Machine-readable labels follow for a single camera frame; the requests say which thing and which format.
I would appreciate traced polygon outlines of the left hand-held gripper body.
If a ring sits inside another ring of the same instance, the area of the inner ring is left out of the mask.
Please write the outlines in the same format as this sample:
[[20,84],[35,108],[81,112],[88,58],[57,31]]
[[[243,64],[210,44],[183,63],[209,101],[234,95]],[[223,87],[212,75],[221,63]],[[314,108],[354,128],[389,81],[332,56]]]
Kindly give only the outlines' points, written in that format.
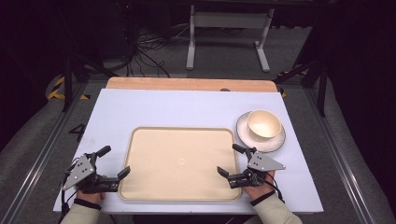
[[83,154],[71,166],[71,170],[66,173],[66,180],[62,190],[74,188],[85,194],[102,192],[117,192],[120,180],[117,177],[105,177],[96,172],[96,160],[102,154]]

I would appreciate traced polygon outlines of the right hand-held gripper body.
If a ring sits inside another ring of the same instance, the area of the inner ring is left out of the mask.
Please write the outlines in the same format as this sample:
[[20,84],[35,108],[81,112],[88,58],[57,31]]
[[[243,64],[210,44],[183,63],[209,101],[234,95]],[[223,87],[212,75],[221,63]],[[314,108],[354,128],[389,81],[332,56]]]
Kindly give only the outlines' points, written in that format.
[[229,175],[227,181],[232,189],[258,187],[267,183],[265,177],[269,171],[285,170],[286,166],[271,159],[255,147],[246,147],[247,169],[241,174]]

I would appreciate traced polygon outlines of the person's left hand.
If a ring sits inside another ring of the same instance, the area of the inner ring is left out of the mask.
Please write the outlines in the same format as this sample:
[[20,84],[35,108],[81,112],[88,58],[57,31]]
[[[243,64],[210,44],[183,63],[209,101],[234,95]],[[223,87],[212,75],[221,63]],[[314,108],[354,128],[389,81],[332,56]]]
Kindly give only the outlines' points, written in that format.
[[83,193],[82,191],[77,192],[77,198],[84,200],[89,203],[95,203],[95,204],[100,204],[101,201],[106,197],[106,195],[101,192],[101,193],[93,193],[93,194],[87,194]]

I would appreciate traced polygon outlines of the person's right hand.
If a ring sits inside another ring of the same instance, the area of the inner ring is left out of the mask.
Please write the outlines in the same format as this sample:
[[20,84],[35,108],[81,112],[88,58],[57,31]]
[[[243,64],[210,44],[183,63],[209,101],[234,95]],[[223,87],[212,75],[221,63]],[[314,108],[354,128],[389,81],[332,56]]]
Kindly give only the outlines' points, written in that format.
[[259,199],[264,194],[270,193],[274,190],[272,185],[274,184],[275,171],[269,171],[264,183],[258,187],[243,187],[243,191],[248,195],[251,201]]

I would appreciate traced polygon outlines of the white saucer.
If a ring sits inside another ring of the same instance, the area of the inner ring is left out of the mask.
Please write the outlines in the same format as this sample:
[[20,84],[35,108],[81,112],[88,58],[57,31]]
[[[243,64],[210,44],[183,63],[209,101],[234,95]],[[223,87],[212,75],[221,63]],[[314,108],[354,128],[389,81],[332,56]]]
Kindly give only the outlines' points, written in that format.
[[248,112],[243,114],[236,122],[236,132],[239,139],[247,147],[255,147],[261,152],[272,152],[278,150],[283,146],[286,140],[286,132],[284,127],[281,127],[281,132],[271,139],[260,140],[255,137],[248,129]]

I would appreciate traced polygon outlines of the cream cup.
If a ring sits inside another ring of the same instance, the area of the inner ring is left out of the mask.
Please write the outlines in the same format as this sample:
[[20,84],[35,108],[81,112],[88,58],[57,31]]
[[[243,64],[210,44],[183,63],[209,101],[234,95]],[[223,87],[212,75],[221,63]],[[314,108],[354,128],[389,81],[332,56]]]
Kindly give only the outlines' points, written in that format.
[[254,110],[247,115],[247,127],[256,137],[271,139],[280,134],[282,125],[279,118],[267,110]]

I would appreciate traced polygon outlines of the beige plastic tray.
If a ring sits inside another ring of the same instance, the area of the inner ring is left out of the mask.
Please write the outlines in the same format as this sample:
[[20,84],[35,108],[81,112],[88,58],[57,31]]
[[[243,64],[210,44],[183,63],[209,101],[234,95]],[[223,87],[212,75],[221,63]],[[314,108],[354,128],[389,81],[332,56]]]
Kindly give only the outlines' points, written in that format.
[[131,172],[121,181],[120,196],[127,201],[235,201],[241,191],[231,189],[217,171],[239,172],[233,143],[233,132],[225,128],[136,128],[125,159]]

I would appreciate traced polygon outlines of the yellow black hazard tape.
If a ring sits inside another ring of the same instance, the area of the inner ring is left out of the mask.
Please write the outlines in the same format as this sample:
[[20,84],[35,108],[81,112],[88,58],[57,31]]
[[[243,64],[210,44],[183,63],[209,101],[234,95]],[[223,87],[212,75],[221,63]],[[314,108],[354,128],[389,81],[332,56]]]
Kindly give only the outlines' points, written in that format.
[[[305,75],[307,74],[308,70],[309,70],[309,69],[304,70],[304,71],[302,71],[302,72],[299,72],[299,73],[297,74],[297,76],[305,76]],[[286,75],[287,73],[289,73],[289,72],[290,72],[290,71],[282,71],[282,72],[280,72],[280,73],[277,74],[277,77],[285,76],[285,75]],[[287,93],[286,93],[286,91],[285,91],[283,88],[280,88],[280,91],[279,91],[279,92],[280,92],[282,98],[287,97]]]
[[63,93],[59,93],[59,90],[63,84],[64,84],[64,76],[59,76],[53,88],[49,92],[47,98],[64,100],[65,95]]

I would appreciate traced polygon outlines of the black tripod stand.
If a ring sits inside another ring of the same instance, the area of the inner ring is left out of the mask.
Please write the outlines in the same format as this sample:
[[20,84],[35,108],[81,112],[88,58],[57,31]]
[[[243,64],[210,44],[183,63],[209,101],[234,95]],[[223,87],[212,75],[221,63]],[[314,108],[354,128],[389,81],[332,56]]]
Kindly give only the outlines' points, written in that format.
[[107,77],[116,77],[117,74],[111,72],[110,70],[104,68],[99,63],[95,63],[93,60],[86,56],[76,53],[68,53],[64,58],[64,108],[63,112],[67,112],[73,103],[73,77],[76,78],[78,82],[87,82],[89,79],[89,74],[85,65],[89,65],[101,74]]
[[275,84],[280,84],[292,77],[295,77],[302,72],[306,72],[301,81],[301,85],[305,89],[312,89],[316,82],[318,82],[318,99],[317,108],[319,114],[325,116],[325,98],[327,89],[328,68],[324,60],[315,60],[313,62],[302,64],[289,72],[281,72],[280,76],[274,79]]

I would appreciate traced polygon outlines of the white table board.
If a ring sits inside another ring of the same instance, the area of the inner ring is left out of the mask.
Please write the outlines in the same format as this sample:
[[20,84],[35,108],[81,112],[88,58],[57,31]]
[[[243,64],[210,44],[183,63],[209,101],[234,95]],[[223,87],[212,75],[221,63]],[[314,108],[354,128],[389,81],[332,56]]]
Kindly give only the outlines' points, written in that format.
[[[245,113],[264,109],[275,114],[286,132],[286,140],[268,157],[286,166],[275,180],[290,211],[299,214],[323,210],[288,111],[277,92],[243,91],[100,91],[76,154],[92,153],[104,146],[111,150],[96,163],[101,175],[114,176],[124,167],[134,129],[139,127],[225,128],[233,132],[234,144],[246,147],[236,132],[236,122]],[[235,151],[239,172],[247,168],[244,155]],[[249,197],[227,202],[127,201],[120,189],[107,194],[102,210],[120,215],[251,215]]]

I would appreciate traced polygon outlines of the wooden table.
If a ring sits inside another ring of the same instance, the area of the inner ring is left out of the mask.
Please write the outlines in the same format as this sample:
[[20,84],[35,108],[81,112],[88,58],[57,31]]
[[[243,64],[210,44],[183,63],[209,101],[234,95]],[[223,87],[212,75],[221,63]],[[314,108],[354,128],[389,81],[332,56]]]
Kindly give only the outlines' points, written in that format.
[[277,92],[271,80],[166,78],[166,77],[112,77],[107,89],[159,91],[248,91]]

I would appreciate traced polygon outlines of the white metal stand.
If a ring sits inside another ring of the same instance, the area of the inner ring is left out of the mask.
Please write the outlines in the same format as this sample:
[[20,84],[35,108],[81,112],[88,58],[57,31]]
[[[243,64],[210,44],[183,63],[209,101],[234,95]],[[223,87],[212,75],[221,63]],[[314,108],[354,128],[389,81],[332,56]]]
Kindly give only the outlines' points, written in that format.
[[194,68],[196,28],[261,29],[261,39],[254,42],[254,47],[261,64],[262,71],[264,73],[268,73],[270,71],[270,66],[263,46],[270,29],[274,12],[275,11],[272,8],[265,13],[204,12],[197,11],[195,6],[191,6],[190,41],[186,69],[192,70]]

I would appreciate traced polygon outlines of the aluminium floor rail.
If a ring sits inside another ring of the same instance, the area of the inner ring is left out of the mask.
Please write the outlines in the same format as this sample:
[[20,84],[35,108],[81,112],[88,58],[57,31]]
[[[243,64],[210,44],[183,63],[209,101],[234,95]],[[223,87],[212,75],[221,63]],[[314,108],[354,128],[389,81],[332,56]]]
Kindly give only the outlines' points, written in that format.
[[45,169],[64,125],[87,84],[74,84],[72,103],[50,100],[0,153],[0,224],[14,224]]
[[325,117],[322,116],[318,109],[318,100],[315,93],[310,89],[304,89],[304,94],[310,104],[311,109],[314,111],[315,117],[321,130],[324,132],[326,141],[330,148],[330,154],[332,156],[333,163],[337,169],[338,174],[340,175],[347,195],[352,202],[352,205],[361,224],[377,224],[375,217],[373,216],[363,197],[361,188],[347,162],[344,153],[340,150],[335,141],[330,123]]

